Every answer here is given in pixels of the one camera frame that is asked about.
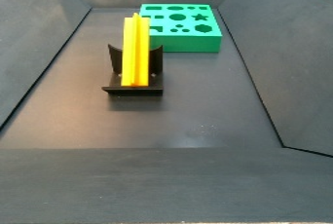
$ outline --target gray floor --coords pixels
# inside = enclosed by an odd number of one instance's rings
[[[88,15],[4,128],[0,147],[279,147],[221,21],[218,54],[166,54],[163,97],[110,97],[102,91],[112,71],[107,44],[120,48],[123,17],[132,13]]]

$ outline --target yellow plastic piece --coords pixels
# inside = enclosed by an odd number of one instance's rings
[[[150,19],[140,18],[134,13],[132,18],[124,18],[122,73],[123,87],[148,86],[150,64]]]

